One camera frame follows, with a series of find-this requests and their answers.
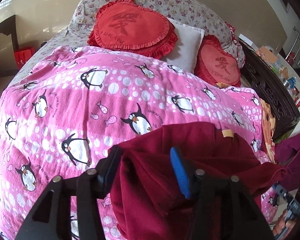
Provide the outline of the left red heart pillow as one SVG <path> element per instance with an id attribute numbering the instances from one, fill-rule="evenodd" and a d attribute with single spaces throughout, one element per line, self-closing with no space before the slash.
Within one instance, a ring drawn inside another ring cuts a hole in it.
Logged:
<path id="1" fill-rule="evenodd" d="M 161 59 L 177 41 L 175 27 L 164 15 L 134 0 L 114 0 L 98 10 L 87 44 Z"/>

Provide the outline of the white square pillow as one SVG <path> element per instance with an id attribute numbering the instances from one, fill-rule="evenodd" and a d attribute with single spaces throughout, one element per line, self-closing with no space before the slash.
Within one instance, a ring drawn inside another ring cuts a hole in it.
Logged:
<path id="1" fill-rule="evenodd" d="M 176 20 L 168 18 L 175 27 L 175 34 L 178 37 L 174 49 L 167 56 L 161 58 L 168 65 L 178 72 L 185 70 L 194 73 L 197 62 L 197 55 L 205 36 L 205 30 L 182 24 Z"/>

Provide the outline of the red heart pillow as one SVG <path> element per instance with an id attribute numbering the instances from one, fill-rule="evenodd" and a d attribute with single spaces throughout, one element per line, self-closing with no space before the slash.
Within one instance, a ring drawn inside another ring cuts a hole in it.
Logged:
<path id="1" fill-rule="evenodd" d="M 98 10 L 87 44 L 161 59 L 177 41 L 175 27 L 164 15 L 134 0 L 114 0 Z"/>
<path id="2" fill-rule="evenodd" d="M 213 35 L 206 35 L 202 40 L 194 74 L 218 88 L 241 86 L 236 59 L 223 50 L 218 38 Z"/>

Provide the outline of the cluttered items on side table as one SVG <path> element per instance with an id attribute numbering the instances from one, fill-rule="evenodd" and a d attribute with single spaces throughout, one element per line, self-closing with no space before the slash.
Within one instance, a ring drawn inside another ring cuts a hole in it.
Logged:
<path id="1" fill-rule="evenodd" d="M 279 78 L 292 97 L 296 107 L 300 107 L 300 81 L 290 64 L 270 46 L 257 48 L 256 54 L 267 64 Z"/>

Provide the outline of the pink penguin print quilt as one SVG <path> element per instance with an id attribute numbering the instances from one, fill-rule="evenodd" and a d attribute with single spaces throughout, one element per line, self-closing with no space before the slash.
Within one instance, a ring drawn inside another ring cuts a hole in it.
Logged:
<path id="1" fill-rule="evenodd" d="M 0 98 L 0 238 L 15 238 L 54 176 L 75 177 L 164 125 L 210 122 L 264 163 L 262 117 L 253 89 L 219 89 L 139 54 L 60 46 Z"/>

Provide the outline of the dark carved wooden bed frame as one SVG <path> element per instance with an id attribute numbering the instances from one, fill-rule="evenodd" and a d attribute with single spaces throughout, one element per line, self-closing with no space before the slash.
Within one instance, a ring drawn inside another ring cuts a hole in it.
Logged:
<path id="1" fill-rule="evenodd" d="M 240 44 L 245 54 L 241 76 L 259 98 L 270 104 L 271 113 L 276 119 L 273 140 L 278 141 L 296 126 L 300 112 L 277 75 L 250 47 L 243 42 Z"/>

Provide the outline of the floral print bedding roll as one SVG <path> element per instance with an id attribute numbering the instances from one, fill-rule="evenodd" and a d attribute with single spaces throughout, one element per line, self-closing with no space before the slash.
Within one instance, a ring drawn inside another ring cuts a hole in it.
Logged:
<path id="1" fill-rule="evenodd" d="M 80 0 L 68 26 L 68 32 L 82 35 L 87 43 L 96 21 L 96 13 L 113 0 Z M 138 5 L 155 10 L 180 23 L 205 30 L 205 35 L 218 38 L 224 51 L 231 54 L 239 68 L 245 64 L 245 54 L 236 39 L 235 28 L 197 0 L 134 0 Z"/>

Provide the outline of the right red heart pillow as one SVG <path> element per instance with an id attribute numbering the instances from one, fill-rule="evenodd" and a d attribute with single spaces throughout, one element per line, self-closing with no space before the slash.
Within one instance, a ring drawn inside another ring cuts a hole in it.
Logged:
<path id="1" fill-rule="evenodd" d="M 206 35 L 202 40 L 194 74 L 218 88 L 241 86 L 236 59 L 223 50 L 218 38 L 213 35 Z"/>

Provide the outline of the dark wooden side desk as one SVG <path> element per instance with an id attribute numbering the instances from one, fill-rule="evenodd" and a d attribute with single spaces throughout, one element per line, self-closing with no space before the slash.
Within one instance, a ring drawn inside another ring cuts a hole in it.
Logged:
<path id="1" fill-rule="evenodd" d="M 0 77 L 17 74 L 14 51 L 19 49 L 16 16 L 12 15 L 0 23 Z"/>

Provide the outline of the maroon garment at right edge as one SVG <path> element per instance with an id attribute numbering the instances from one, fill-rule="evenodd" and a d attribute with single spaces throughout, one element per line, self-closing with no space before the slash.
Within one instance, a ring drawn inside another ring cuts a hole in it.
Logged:
<path id="1" fill-rule="evenodd" d="M 275 145 L 275 159 L 287 174 L 280 184 L 288 191 L 300 186 L 300 133 Z"/>

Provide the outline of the dark red fleece sweater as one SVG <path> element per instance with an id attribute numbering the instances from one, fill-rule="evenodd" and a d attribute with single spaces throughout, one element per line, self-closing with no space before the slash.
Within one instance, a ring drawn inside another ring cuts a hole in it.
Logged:
<path id="1" fill-rule="evenodd" d="M 225 137 L 208 122 L 165 125 L 119 148 L 110 198 L 125 239 L 187 239 L 200 188 L 197 170 L 206 181 L 238 176 L 257 205 L 286 175 L 280 165 L 261 163 L 241 136 Z"/>

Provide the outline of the orange cartoon print blanket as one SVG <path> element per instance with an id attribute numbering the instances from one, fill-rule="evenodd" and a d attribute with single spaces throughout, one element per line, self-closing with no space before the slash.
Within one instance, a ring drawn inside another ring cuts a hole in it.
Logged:
<path id="1" fill-rule="evenodd" d="M 276 119 L 271 113 L 270 104 L 260 99 L 262 107 L 262 150 L 267 154 L 271 163 L 276 163 L 275 159 L 275 143 L 273 142 L 273 135 L 275 132 Z"/>

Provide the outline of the red box on floor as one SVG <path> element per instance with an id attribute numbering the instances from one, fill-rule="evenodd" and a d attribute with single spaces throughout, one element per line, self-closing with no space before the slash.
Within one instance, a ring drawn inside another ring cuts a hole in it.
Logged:
<path id="1" fill-rule="evenodd" d="M 23 65 L 35 54 L 34 47 L 25 47 L 14 51 L 14 58 L 17 68 L 21 69 Z"/>

